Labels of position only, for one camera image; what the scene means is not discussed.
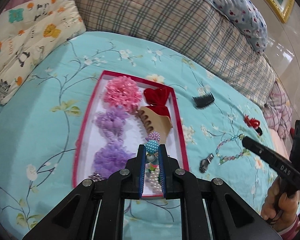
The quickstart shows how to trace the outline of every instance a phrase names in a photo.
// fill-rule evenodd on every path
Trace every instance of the silver screw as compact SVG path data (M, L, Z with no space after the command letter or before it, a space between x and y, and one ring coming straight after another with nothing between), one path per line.
M85 179L82 182L82 185L84 185L85 187L89 187L92 184L92 180L91 179Z
M178 175L184 175L186 171L184 169L176 169L176 174Z
M128 169L122 169L120 170L120 174L121 175L128 175L130 173L130 171Z
M215 179L213 179L213 183L220 186L223 184L223 180L220 178L215 178Z

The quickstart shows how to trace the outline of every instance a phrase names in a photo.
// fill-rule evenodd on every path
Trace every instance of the red velvet bow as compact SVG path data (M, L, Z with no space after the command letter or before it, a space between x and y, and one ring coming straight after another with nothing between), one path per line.
M145 89L143 94L145 95L146 102L149 104L149 106L146 107L158 115L166 115L170 118L169 110L165 106L169 97L169 93L170 91L167 88L158 88L156 90L151 88Z
M248 125L248 127L253 127L254 129L257 129L260 125L260 121L255 119L255 118L251 118L249 119L249 116L246 115L244 117L244 122Z

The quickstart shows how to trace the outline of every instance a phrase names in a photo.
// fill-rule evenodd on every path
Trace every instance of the turquoise bead ball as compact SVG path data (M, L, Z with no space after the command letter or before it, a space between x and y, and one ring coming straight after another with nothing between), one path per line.
M148 153L156 153L159 149L159 143L156 141L156 140L149 140L147 143L146 143L146 151Z

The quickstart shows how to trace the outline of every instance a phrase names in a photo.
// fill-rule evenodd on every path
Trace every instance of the light blue floral bed sheet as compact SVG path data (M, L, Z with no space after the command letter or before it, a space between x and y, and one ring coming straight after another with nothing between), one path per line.
M207 180L224 179L260 212L276 174L244 151L237 136L243 133L273 148L261 110L171 49L123 35L86 32L55 49L8 104L0 106L0 222L11 238L21 239L72 190L82 116L105 69L172 86L190 171ZM194 108L192 97L208 92L215 103ZM261 137L246 126L245 114L261 121ZM215 157L208 171L200 173L200 160L216 149L222 156L244 154L222 165ZM132 240L181 239L179 201L126 201L123 235Z

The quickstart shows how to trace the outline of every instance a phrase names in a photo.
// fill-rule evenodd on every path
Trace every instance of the human hand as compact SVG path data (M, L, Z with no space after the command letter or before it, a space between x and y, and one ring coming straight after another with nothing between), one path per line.
M261 217L264 220L273 219L276 216L274 209L275 197L279 194L279 177L275 179L271 187L268 189L268 196L265 199L261 209ZM298 192L290 198L287 193L283 193L279 199L279 208L283 211L282 216L273 225L273 229L280 232L291 226L296 220L298 209Z

